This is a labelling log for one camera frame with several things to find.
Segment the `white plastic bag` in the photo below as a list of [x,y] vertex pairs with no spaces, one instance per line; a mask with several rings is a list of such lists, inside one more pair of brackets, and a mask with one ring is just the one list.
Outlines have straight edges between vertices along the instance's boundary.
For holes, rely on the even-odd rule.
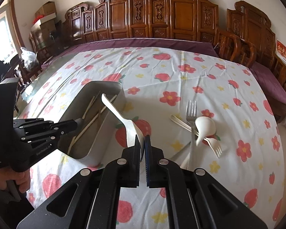
[[24,60],[24,67],[31,71],[36,65],[38,65],[38,60],[34,52],[27,51],[24,47],[20,48],[22,50],[21,58]]

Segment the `silver screw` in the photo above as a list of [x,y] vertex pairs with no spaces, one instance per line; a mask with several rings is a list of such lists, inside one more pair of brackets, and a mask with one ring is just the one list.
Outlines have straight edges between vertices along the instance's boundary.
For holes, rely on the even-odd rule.
[[165,159],[165,158],[162,158],[162,159],[159,160],[159,164],[161,164],[161,165],[167,165],[167,164],[168,164],[168,160]]
[[204,176],[206,173],[206,171],[204,169],[197,169],[196,170],[196,174],[199,176]]
[[89,169],[82,169],[80,171],[80,174],[85,177],[85,176],[90,174],[90,170]]
[[124,159],[124,158],[119,158],[119,159],[117,160],[117,163],[118,163],[119,165],[124,165],[124,164],[127,163],[127,160]]

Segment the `human hand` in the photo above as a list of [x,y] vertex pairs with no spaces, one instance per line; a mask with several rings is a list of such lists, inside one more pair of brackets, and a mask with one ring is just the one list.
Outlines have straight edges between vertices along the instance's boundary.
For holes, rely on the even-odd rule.
[[19,185],[19,191],[25,193],[31,187],[30,170],[25,172],[16,172],[11,167],[4,167],[0,169],[0,189],[5,190],[7,188],[6,181],[15,180]]

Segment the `metal fork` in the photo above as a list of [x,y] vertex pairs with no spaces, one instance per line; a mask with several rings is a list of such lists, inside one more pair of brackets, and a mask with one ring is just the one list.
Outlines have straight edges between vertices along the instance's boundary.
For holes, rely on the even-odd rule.
[[190,153],[189,153],[189,161],[188,161],[188,167],[187,169],[190,171],[194,171],[194,146],[196,145],[196,139],[195,139],[195,120],[196,120],[196,101],[188,100],[188,103],[186,105],[186,121],[191,126],[191,147],[190,147]]

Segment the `carved wooden backrest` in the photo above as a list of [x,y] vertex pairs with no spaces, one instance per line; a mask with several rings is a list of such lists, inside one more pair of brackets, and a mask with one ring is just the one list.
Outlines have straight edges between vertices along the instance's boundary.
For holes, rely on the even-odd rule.
[[211,42],[218,6],[208,0],[99,0],[69,9],[63,23],[72,44],[154,37]]
[[260,9],[245,1],[235,3],[235,10],[227,9],[227,30],[256,46],[257,62],[271,69],[275,49],[275,34],[271,21]]

